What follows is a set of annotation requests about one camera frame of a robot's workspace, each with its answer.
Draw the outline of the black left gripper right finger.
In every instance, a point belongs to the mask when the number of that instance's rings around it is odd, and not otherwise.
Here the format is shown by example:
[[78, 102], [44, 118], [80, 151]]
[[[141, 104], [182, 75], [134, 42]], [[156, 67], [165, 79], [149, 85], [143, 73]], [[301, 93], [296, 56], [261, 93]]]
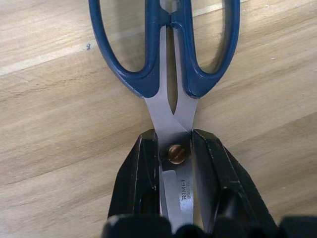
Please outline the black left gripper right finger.
[[207, 234], [273, 234], [277, 228], [252, 178], [213, 133], [191, 134], [194, 174]]

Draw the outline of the blue handled steel scissors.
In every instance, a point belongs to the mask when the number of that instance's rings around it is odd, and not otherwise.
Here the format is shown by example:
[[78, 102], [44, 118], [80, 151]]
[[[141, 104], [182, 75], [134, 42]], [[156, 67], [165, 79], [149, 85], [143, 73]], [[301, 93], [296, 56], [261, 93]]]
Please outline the blue handled steel scissors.
[[[100, 0], [89, 0], [89, 10], [100, 51], [112, 72], [149, 110], [159, 149], [160, 212], [173, 231], [193, 222], [194, 185], [192, 157], [170, 159], [168, 151], [189, 147], [198, 100], [222, 78], [234, 56], [240, 27], [240, 0], [224, 0], [223, 55], [216, 71], [207, 73], [197, 62], [191, 0], [145, 0], [145, 64], [137, 71], [125, 69], [117, 60], [103, 24]], [[167, 29], [173, 30], [177, 78], [177, 105], [172, 110], [167, 92]]]

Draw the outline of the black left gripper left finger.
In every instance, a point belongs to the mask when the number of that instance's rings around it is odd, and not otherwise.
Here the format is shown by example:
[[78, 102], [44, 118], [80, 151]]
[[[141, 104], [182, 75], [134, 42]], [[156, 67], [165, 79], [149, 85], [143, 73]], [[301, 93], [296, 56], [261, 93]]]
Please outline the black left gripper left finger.
[[150, 129], [139, 135], [117, 173], [108, 217], [159, 215], [159, 210], [159, 149]]

